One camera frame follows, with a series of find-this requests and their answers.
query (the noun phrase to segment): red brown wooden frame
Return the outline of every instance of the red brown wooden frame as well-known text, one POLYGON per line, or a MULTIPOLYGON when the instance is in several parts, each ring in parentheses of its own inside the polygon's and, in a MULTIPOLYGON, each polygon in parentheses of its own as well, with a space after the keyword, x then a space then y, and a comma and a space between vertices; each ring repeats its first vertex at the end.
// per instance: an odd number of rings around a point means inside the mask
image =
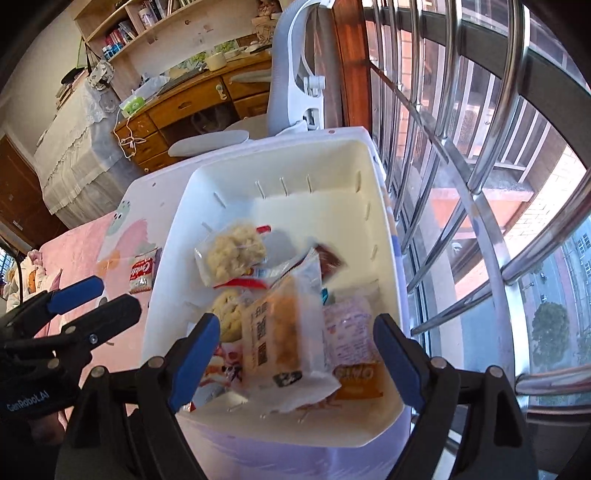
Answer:
POLYGON ((343 116, 348 127, 372 133, 369 48, 361 0, 336 0, 332 8, 340 54, 343 116))

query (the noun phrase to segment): white plastic storage box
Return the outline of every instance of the white plastic storage box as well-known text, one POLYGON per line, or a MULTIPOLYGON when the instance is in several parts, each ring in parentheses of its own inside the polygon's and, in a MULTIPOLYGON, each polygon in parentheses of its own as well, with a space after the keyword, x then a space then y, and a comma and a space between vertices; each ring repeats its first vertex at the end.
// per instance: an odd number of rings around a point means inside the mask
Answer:
MULTIPOLYGON (((329 291, 378 280, 383 309, 400 324, 400 301, 391 233, 375 147, 362 128, 306 132, 251 141, 200 157, 168 234, 150 300, 142 361, 164 355, 189 322, 216 297, 203 285, 194 249, 209 233, 234 220, 271 225, 285 248, 302 252, 311 241, 335 247, 346 268, 329 291)), ((264 419, 242 397, 228 393, 192 413, 179 413, 191 444, 198 426, 227 434, 298 445, 357 447, 380 435, 402 412, 402 400, 385 368, 384 396, 337 401, 336 407, 264 419)))

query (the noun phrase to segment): white wall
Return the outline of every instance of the white wall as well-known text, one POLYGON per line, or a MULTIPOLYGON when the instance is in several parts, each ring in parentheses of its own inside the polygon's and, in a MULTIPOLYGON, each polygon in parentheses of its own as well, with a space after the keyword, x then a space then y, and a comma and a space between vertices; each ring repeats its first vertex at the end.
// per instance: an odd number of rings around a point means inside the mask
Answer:
POLYGON ((0 95, 2 127, 27 159, 55 117, 56 93, 76 67, 79 45, 76 24, 63 12, 29 46, 0 95))
POLYGON ((163 27, 151 45, 141 40, 129 58, 139 74, 158 75, 219 43, 252 34, 255 16, 256 0, 202 0, 163 27))

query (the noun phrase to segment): cracker package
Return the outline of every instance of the cracker package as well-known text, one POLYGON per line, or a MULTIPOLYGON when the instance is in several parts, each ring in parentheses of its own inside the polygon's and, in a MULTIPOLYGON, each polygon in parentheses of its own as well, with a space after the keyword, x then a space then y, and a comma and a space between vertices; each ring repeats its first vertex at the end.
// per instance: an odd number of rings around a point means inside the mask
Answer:
POLYGON ((255 301, 242 320, 243 386, 263 413, 316 403, 340 383, 324 338, 318 252, 255 301))
POLYGON ((150 291, 154 286, 158 248, 135 257, 129 275, 129 293, 140 293, 150 291))

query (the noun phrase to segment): white cable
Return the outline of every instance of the white cable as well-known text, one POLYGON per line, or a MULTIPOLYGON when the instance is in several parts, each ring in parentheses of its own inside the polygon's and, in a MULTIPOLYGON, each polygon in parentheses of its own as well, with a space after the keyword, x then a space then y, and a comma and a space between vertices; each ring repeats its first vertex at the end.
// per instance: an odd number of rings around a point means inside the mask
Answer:
POLYGON ((129 136, 124 139, 119 138, 119 135, 117 135, 117 132, 115 131, 115 129, 117 128, 117 125, 119 124, 119 112, 120 112, 120 110, 117 110, 117 116, 115 118, 115 127, 113 129, 113 133, 117 137, 119 147, 123 151, 123 155, 125 155, 125 158, 127 158, 127 160, 131 160, 131 157, 133 157, 137 153, 136 145, 138 145, 140 143, 145 143, 146 139, 141 138, 141 137, 134 137, 134 133, 129 128, 129 121, 131 120, 131 117, 128 117, 127 123, 125 124, 125 126, 127 127, 127 130, 129 130, 129 136), (125 152, 125 150, 123 148, 124 146, 125 147, 129 146, 134 152, 131 155, 127 155, 127 153, 125 152))

